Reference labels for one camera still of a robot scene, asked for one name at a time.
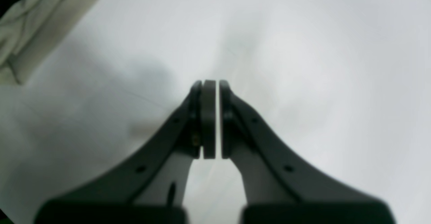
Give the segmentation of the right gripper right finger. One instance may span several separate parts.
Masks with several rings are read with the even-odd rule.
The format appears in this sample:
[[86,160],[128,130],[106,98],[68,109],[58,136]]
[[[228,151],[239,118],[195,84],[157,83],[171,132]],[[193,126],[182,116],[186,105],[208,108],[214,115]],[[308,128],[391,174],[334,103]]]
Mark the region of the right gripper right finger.
[[239,170],[241,224],[394,224],[384,201],[323,173],[289,148],[220,81],[222,157]]

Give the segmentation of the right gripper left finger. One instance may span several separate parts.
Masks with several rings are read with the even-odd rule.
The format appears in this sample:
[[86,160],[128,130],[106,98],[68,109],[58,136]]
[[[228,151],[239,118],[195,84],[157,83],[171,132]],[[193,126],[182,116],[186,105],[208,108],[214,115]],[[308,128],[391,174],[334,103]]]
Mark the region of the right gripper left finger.
[[128,159],[53,198],[36,224],[186,224],[182,202],[194,159],[216,157],[214,80],[196,81],[183,103]]

